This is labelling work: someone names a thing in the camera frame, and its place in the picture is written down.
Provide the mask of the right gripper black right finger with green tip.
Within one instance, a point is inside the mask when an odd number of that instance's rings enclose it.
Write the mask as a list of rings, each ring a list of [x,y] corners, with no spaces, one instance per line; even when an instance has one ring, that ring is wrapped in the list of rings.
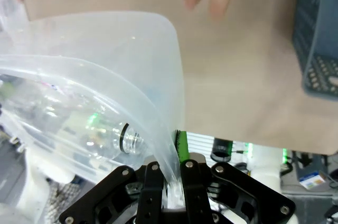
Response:
[[[189,223],[288,223],[295,203],[232,165],[190,158],[187,135],[176,132]]]

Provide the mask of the right gripper black left finger with green tip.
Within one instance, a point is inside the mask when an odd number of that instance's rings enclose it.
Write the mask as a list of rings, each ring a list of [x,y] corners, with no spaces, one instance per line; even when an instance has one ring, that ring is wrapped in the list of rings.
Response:
[[[120,166],[64,210],[60,223],[160,223],[164,177],[157,162]]]

